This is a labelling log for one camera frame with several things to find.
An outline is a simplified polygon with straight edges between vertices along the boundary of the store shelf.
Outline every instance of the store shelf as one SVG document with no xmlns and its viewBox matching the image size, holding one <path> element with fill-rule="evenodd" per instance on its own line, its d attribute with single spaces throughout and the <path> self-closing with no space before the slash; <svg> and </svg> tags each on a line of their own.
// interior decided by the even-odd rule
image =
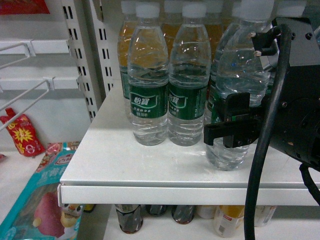
<svg viewBox="0 0 320 240">
<path fill-rule="evenodd" d="M 0 153 L 7 156 L 0 160 L 0 224 L 15 204 L 27 182 L 35 172 L 45 153 L 36 157 L 25 157 L 17 150 L 3 151 Z"/>
<path fill-rule="evenodd" d="M 243 205 L 255 145 L 241 169 L 219 171 L 201 141 L 191 147 L 166 139 L 157 146 L 136 142 L 116 84 L 86 132 L 60 182 L 63 203 Z M 300 163 L 269 148 L 258 205 L 315 206 Z M 320 174 L 311 170 L 320 186 Z"/>
<path fill-rule="evenodd" d="M 320 235 L 319 215 L 320 209 L 315 206 L 279 206 L 266 226 L 255 228 L 255 237 L 257 240 L 318 240 Z M 203 219 L 196 215 L 189 224 L 180 225 L 172 219 L 169 210 L 160 217 L 145 214 L 141 229 L 135 234 L 126 234 L 120 230 L 116 210 L 112 207 L 103 239 L 222 240 L 225 238 L 216 234 L 212 219 Z M 243 225 L 238 229 L 237 236 L 228 239 L 243 240 Z"/>
</svg>

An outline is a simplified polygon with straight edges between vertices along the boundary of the black cable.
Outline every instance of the black cable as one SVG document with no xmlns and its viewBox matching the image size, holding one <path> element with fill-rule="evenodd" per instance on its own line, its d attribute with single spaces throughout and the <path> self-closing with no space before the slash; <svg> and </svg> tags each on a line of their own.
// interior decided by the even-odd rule
<svg viewBox="0 0 320 240">
<path fill-rule="evenodd" d="M 320 191 L 315 182 L 312 180 L 309 172 L 309 167 L 302 163 L 299 167 L 299 170 L 301 172 L 304 185 L 308 188 L 309 193 L 320 206 Z"/>
<path fill-rule="evenodd" d="M 244 237 L 246 240 L 256 239 L 254 226 L 260 179 L 268 151 L 268 146 L 271 140 L 282 88 L 287 78 L 289 69 L 292 32 L 291 29 L 285 24 L 281 24 L 278 27 L 281 30 L 278 64 L 270 101 L 268 103 L 268 107 L 266 108 L 267 110 L 265 113 L 265 118 L 262 124 L 258 143 L 256 145 L 248 180 L 248 187 L 246 190 L 244 208 Z"/>
</svg>

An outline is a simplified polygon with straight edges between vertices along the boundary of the teal snack package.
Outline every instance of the teal snack package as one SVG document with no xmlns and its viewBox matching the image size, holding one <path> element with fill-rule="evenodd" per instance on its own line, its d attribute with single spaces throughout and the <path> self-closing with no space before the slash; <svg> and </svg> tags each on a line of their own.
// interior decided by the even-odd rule
<svg viewBox="0 0 320 240">
<path fill-rule="evenodd" d="M 79 142 L 51 143 L 10 212 L 0 240 L 76 240 L 83 205 L 58 206 L 57 187 Z"/>
</svg>

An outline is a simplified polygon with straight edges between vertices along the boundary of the plastic water bottle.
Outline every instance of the plastic water bottle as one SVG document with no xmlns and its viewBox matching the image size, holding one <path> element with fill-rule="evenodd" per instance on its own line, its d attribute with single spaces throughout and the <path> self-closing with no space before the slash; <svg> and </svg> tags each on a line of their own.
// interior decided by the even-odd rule
<svg viewBox="0 0 320 240">
<path fill-rule="evenodd" d="M 210 71 L 210 86 L 209 86 L 209 97 L 204 111 L 204 124 L 211 123 L 212 106 L 214 102 L 214 93 L 216 90 L 216 76 L 219 65 L 219 60 L 222 56 L 225 46 L 227 45 L 230 38 L 236 33 L 240 26 L 240 12 L 241 12 L 241 1 L 234 1 L 232 6 L 232 22 L 229 24 L 227 29 L 224 31 L 222 37 L 219 40 L 216 48 L 211 49 L 215 52 L 212 58 L 211 71 Z"/>
<path fill-rule="evenodd" d="M 287 18 L 300 18 L 305 10 L 307 1 L 306 0 L 282 0 L 279 2 L 276 10 L 277 17 L 287 17 Z M 276 72 L 270 72 L 270 79 L 268 83 L 268 88 L 266 95 L 271 94 L 271 90 L 274 84 Z"/>
<path fill-rule="evenodd" d="M 168 48 L 168 57 L 170 58 L 174 40 L 182 24 L 182 6 L 183 1 L 165 0 L 164 1 L 164 22 L 161 26 L 163 36 Z"/>
<path fill-rule="evenodd" d="M 173 143 L 191 146 L 202 136 L 211 49 L 203 25 L 206 5 L 186 2 L 182 15 L 169 64 L 168 134 Z"/>
<path fill-rule="evenodd" d="M 223 34 L 223 23 L 221 20 L 221 12 L 224 6 L 223 0 L 206 0 L 206 14 L 204 18 L 204 26 L 208 33 L 210 48 L 211 48 L 211 59 L 215 58 L 217 45 Z M 209 91 L 211 85 L 211 78 L 209 77 L 206 99 L 209 98 Z"/>
<path fill-rule="evenodd" d="M 136 17 L 136 2 L 137 1 L 121 1 L 121 9 L 124 14 L 124 21 L 118 35 L 118 60 L 121 75 L 122 91 L 124 97 L 124 109 L 128 120 L 131 122 L 131 107 L 130 107 L 130 88 L 128 76 L 128 50 L 130 40 L 137 26 Z"/>
<path fill-rule="evenodd" d="M 219 60 L 215 80 L 218 98 L 226 99 L 229 94 L 249 92 L 250 107 L 258 107 L 261 104 L 270 73 L 263 70 L 259 57 L 254 56 L 255 49 L 248 36 L 252 32 L 261 32 L 266 27 L 273 5 L 273 0 L 242 0 L 240 27 L 226 44 Z M 214 107 L 212 116 L 216 116 Z M 248 145 L 226 148 L 223 138 L 216 138 L 213 146 L 206 146 L 206 155 L 217 169 L 230 171 L 238 168 L 244 161 L 248 148 Z"/>
<path fill-rule="evenodd" d="M 159 12 L 157 2 L 136 4 L 138 25 L 128 54 L 133 134 L 146 146 L 160 144 L 168 136 L 169 59 Z"/>
</svg>

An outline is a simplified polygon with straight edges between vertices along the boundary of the white bottle cap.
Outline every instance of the white bottle cap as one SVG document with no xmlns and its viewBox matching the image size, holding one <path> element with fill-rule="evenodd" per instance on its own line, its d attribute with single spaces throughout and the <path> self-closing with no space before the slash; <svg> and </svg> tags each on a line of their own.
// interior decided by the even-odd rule
<svg viewBox="0 0 320 240">
<path fill-rule="evenodd" d="M 205 0 L 206 12 L 210 14 L 219 14 L 222 12 L 224 0 Z"/>
<path fill-rule="evenodd" d="M 241 1 L 234 1 L 232 6 L 232 17 L 239 18 L 241 14 Z"/>
<path fill-rule="evenodd" d="M 283 0 L 278 4 L 276 15 L 278 17 L 301 17 L 306 4 L 307 1 L 303 0 Z"/>
<path fill-rule="evenodd" d="M 274 8 L 275 0 L 242 0 L 240 18 L 247 21 L 265 22 Z"/>
<path fill-rule="evenodd" d="M 158 18 L 160 13 L 160 3 L 140 1 L 136 3 L 135 10 L 138 18 Z"/>
<path fill-rule="evenodd" d="M 171 14 L 182 13 L 182 5 L 184 1 L 180 0 L 165 0 L 164 1 L 164 12 Z"/>
<path fill-rule="evenodd" d="M 121 1 L 121 10 L 123 14 L 135 14 L 136 13 L 136 2 L 133 0 Z"/>
<path fill-rule="evenodd" d="M 183 2 L 182 16 L 185 18 L 198 19 L 206 16 L 206 4 L 199 1 Z"/>
</svg>

